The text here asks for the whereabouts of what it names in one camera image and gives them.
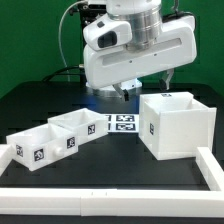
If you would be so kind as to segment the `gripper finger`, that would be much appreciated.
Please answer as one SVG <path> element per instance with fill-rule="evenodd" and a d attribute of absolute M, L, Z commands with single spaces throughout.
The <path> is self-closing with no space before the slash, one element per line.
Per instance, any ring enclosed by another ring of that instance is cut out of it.
<path fill-rule="evenodd" d="M 128 93 L 128 91 L 126 89 L 122 89 L 120 87 L 120 84 L 114 84 L 113 88 L 120 95 L 122 100 L 124 100 L 124 101 L 128 101 L 129 100 L 129 93 Z"/>
<path fill-rule="evenodd" d="M 162 78 L 159 80 L 160 89 L 167 91 L 170 88 L 170 81 L 174 75 L 174 69 L 169 69 L 164 72 Z"/>

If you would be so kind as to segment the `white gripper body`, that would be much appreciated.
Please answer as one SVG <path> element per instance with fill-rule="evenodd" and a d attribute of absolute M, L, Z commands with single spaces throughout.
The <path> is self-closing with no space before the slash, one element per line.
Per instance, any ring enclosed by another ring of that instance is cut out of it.
<path fill-rule="evenodd" d="M 104 15 L 84 31 L 84 68 L 99 89 L 179 67 L 195 60 L 195 19 L 183 16 L 159 25 L 147 42 L 132 43 L 131 25 Z"/>

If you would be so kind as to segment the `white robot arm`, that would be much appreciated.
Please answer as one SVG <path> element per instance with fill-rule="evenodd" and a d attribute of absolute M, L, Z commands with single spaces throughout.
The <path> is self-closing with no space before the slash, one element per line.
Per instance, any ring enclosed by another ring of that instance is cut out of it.
<path fill-rule="evenodd" d="M 106 0 L 106 13 L 83 30 L 84 69 L 94 90 L 122 84 L 195 60 L 195 18 L 176 12 L 166 22 L 161 0 Z"/>

